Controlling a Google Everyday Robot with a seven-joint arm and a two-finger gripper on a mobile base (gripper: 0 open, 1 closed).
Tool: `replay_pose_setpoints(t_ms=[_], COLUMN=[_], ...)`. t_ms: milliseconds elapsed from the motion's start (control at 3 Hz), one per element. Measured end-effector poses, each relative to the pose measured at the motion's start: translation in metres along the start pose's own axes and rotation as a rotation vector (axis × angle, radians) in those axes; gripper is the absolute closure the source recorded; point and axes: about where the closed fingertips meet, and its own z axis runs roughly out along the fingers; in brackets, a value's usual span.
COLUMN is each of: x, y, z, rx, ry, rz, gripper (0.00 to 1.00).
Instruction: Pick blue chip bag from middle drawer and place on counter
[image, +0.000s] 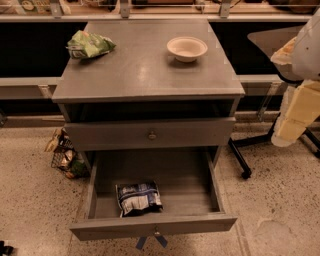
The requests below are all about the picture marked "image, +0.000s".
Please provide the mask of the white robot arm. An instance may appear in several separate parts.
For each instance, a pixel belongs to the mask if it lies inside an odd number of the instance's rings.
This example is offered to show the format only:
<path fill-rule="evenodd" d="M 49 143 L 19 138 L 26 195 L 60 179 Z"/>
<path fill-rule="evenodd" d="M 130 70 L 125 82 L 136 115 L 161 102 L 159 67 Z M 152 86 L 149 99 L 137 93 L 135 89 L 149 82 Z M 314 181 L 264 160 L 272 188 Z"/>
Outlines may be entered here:
<path fill-rule="evenodd" d="M 285 91 L 271 137 L 273 145 L 287 147 L 320 116 L 320 10 L 272 55 L 271 61 L 291 64 L 293 73 L 303 79 L 297 88 Z"/>

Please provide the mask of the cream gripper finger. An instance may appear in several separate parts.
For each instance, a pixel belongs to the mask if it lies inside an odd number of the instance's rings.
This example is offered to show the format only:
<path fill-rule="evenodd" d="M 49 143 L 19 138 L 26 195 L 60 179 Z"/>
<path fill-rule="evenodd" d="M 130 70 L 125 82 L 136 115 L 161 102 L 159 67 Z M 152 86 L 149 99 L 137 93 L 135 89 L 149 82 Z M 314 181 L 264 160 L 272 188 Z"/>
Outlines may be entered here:
<path fill-rule="evenodd" d="M 304 80 L 285 91 L 271 142 L 287 147 L 297 141 L 306 128 L 320 116 L 320 82 Z"/>
<path fill-rule="evenodd" d="M 270 60 L 278 65 L 290 65 L 294 52 L 296 37 L 289 40 L 283 47 L 273 53 Z"/>

